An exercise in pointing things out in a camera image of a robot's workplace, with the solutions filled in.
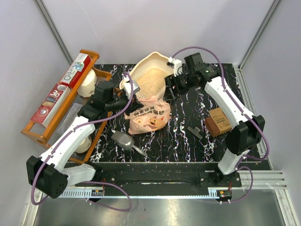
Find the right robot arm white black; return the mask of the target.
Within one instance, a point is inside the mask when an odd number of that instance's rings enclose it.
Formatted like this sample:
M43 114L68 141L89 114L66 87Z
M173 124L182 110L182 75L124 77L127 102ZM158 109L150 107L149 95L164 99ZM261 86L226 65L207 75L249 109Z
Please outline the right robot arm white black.
M167 61L173 73L165 78L165 100L176 100L190 88L201 87L221 108L230 122L231 131L226 136L227 150L218 163L214 182L218 186L225 186L231 180L230 174L237 170L243 155L248 154L261 141L265 120L261 115L255 116L234 95L222 77L220 67L204 63L200 53L187 56L184 60L185 65L172 57Z

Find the grey bag clip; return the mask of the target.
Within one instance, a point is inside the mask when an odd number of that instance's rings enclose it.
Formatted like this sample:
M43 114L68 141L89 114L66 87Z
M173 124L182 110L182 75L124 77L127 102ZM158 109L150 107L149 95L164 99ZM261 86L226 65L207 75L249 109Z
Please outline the grey bag clip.
M201 136L201 134L200 134L200 132L201 132L201 130L200 130L200 128L198 128L198 127L195 127L195 128L192 128L192 127L190 127L190 126L188 126L187 127L187 130L189 131L189 132L191 132L195 137L197 137L198 139L202 139L203 137Z

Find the grey metal scoop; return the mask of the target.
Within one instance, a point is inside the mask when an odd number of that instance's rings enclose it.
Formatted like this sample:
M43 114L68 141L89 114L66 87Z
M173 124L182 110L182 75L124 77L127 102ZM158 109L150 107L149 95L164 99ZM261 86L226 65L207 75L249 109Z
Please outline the grey metal scoop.
M134 139L126 133L121 131L115 131L111 136L112 140L122 149L131 150L135 149L139 154L143 156L147 156L146 152L144 152L141 148L135 145Z

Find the pink cat litter bag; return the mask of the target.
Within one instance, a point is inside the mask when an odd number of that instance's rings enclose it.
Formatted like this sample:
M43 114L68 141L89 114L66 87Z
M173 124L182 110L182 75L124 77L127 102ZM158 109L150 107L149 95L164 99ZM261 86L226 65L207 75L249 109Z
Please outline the pink cat litter bag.
M163 99L157 100L155 97L151 99L141 99L140 103L143 107L125 115L125 119L129 120L128 133L137 135L148 133L162 129L171 119L171 106Z

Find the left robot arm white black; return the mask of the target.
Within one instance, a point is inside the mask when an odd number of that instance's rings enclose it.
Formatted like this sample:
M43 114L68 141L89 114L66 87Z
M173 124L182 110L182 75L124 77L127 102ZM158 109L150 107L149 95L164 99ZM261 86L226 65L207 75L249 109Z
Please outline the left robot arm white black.
M114 95L113 83L102 81L95 93L80 109L64 134L40 157L31 156L26 162L27 177L32 190L39 189L51 198L59 197L72 185L87 181L91 186L101 183L99 167L93 163L66 168L65 165L79 145L95 131L97 123L111 120L122 113L130 114L142 107L135 98L140 90L136 81L124 83Z

